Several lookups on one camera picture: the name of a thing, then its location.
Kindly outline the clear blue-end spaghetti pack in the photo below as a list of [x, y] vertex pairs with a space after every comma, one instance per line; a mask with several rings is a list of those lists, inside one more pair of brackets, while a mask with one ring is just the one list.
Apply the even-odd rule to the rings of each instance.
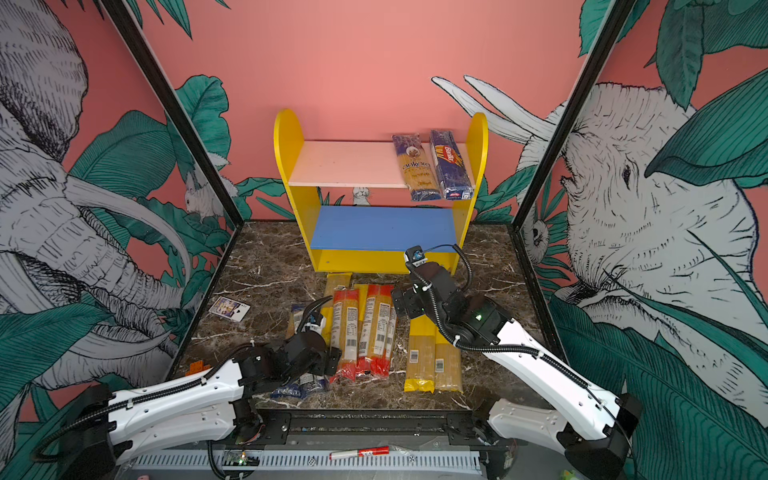
[[[287, 326], [285, 338], [289, 339], [299, 329], [299, 324], [303, 319], [304, 310], [309, 304], [293, 304], [291, 307], [290, 320]], [[320, 320], [323, 318], [318, 307], [315, 307], [309, 315], [309, 320]], [[283, 385], [270, 394], [273, 400], [297, 399], [304, 400], [313, 394], [329, 390], [330, 381], [327, 377], [313, 374], [303, 374], [297, 380]]]

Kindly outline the red spaghetti pack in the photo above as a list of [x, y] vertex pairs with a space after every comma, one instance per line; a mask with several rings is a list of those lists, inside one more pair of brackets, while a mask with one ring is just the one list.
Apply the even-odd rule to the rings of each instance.
[[393, 285], [367, 287], [363, 320], [359, 333], [357, 373], [388, 377], [397, 315], [394, 310]]
[[334, 293], [331, 347], [340, 351], [337, 377], [355, 380], [358, 362], [359, 291], [342, 289]]

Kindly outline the blue Barilla spaghetti pack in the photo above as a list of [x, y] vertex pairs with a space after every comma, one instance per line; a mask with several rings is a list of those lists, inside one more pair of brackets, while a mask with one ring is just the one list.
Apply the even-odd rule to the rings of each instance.
[[431, 130], [430, 146], [443, 197], [450, 201], [470, 200], [474, 187], [453, 133], [449, 130]]

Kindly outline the dark-blue-top Arbella spaghetti pack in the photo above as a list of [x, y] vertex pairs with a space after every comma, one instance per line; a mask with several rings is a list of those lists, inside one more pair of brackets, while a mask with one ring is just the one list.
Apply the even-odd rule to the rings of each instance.
[[414, 202], [442, 198], [430, 158], [417, 134], [393, 135], [392, 141], [403, 180]]

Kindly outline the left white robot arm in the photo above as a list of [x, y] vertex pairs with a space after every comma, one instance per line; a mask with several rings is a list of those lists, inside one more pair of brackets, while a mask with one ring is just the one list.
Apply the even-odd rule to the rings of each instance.
[[250, 445], [266, 429], [253, 397], [304, 374], [331, 376], [341, 356], [321, 334], [303, 331], [286, 340], [238, 345], [215, 366], [185, 378], [116, 392], [91, 387], [30, 459], [55, 464], [61, 479], [85, 479], [153, 450], [227, 438]]

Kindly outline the middle yellow pasta pack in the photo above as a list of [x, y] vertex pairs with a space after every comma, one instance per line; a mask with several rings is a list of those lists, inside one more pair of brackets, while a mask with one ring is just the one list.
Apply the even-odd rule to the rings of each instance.
[[363, 316], [365, 314], [366, 302], [368, 298], [368, 284], [355, 284], [355, 290], [358, 292], [358, 308], [359, 314]]

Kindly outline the yellow pasta pack inner right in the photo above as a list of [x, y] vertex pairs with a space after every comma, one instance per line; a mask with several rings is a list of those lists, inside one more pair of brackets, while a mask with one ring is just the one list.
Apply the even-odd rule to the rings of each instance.
[[435, 332], [435, 325], [426, 315], [410, 320], [405, 392], [434, 392]]

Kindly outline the yellow shelf unit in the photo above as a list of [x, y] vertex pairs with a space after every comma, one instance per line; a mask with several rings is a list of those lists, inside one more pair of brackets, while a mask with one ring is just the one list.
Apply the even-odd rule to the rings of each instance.
[[393, 141], [311, 141], [298, 116], [281, 110], [274, 123], [274, 156], [313, 268], [318, 272], [404, 274], [405, 251], [420, 245], [449, 271], [459, 262], [475, 196], [437, 207], [335, 204], [332, 188], [404, 192], [407, 184]]

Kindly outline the small printed card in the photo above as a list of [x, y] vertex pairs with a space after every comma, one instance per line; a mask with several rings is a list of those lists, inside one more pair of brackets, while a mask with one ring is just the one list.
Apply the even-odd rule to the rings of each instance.
[[251, 307], [242, 302], [232, 300], [226, 297], [218, 297], [209, 312], [217, 317], [221, 317], [233, 322], [241, 322]]

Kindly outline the small green circuit board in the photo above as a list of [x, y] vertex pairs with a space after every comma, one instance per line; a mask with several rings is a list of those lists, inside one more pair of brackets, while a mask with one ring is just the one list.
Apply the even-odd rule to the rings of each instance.
[[250, 451], [228, 452], [222, 460], [225, 467], [257, 467], [260, 463], [260, 457]]

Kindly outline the black front frame beam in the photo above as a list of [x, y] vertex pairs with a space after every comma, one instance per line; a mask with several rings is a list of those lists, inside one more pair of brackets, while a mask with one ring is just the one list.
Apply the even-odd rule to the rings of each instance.
[[494, 448], [507, 440], [471, 410], [262, 409], [253, 446], [285, 445], [298, 436], [442, 436], [452, 446]]

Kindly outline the perforated metal rail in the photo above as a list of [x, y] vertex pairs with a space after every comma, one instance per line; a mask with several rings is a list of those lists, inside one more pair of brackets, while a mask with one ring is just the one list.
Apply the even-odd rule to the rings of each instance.
[[[260, 457], [257, 467], [225, 467], [222, 460], [228, 452], [250, 451]], [[321, 450], [216, 450], [215, 465], [223, 471], [373, 471], [396, 470], [481, 474], [484, 467], [474, 451], [404, 451], [389, 455], [331, 461], [330, 452]], [[133, 460], [130, 466], [145, 470], [209, 471], [210, 462], [204, 450], [163, 450]]]

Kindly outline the right black corner post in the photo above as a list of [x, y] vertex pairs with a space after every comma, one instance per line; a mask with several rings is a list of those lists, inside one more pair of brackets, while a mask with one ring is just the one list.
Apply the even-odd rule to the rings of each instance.
[[542, 189], [548, 174], [561, 155], [566, 140], [586, 104], [592, 87], [597, 82], [617, 38], [632, 12], [634, 4], [635, 1], [629, 0], [613, 1], [611, 3], [578, 81], [565, 105], [561, 119], [556, 125], [552, 138], [547, 143], [543, 158], [535, 171], [523, 202], [519, 206], [517, 215], [511, 224], [513, 232], [522, 229], [523, 223], [532, 209], [534, 201]]

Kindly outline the black corner post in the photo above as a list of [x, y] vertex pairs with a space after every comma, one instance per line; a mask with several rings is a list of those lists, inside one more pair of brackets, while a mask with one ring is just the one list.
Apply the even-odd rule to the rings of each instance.
[[181, 105], [176, 91], [170, 85], [155, 54], [146, 42], [127, 3], [125, 1], [105, 0], [100, 1], [100, 4], [142, 70], [144, 77], [162, 104], [165, 113], [169, 115], [171, 123], [176, 127], [181, 137], [182, 143], [189, 149], [196, 164], [209, 181], [225, 212], [232, 220], [235, 230], [239, 231], [244, 225], [244, 219], [240, 215], [231, 195], [227, 192], [190, 117]]
[[617, 38], [632, 12], [634, 4], [635, 1], [629, 0], [613, 1], [611, 3], [578, 81], [565, 105], [561, 119], [556, 125], [552, 138], [547, 143], [543, 158], [535, 171], [523, 202], [519, 206], [517, 215], [511, 224], [513, 232], [522, 229], [523, 223], [532, 209], [534, 201], [542, 189], [548, 174], [561, 155], [566, 140], [586, 104], [592, 87], [597, 82]]

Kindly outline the left black corner post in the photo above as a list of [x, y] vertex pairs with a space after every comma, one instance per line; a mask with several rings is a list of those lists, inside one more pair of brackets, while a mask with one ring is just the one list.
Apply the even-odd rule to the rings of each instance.
[[125, 1], [105, 0], [100, 1], [100, 4], [142, 70], [144, 77], [162, 104], [165, 113], [169, 115], [171, 123], [176, 127], [181, 137], [182, 143], [189, 149], [196, 164], [209, 181], [225, 212], [232, 220], [235, 230], [239, 231], [244, 225], [244, 219], [240, 215], [231, 195], [227, 192], [190, 117], [181, 105], [176, 91], [170, 85], [155, 54], [146, 42], [127, 3]]

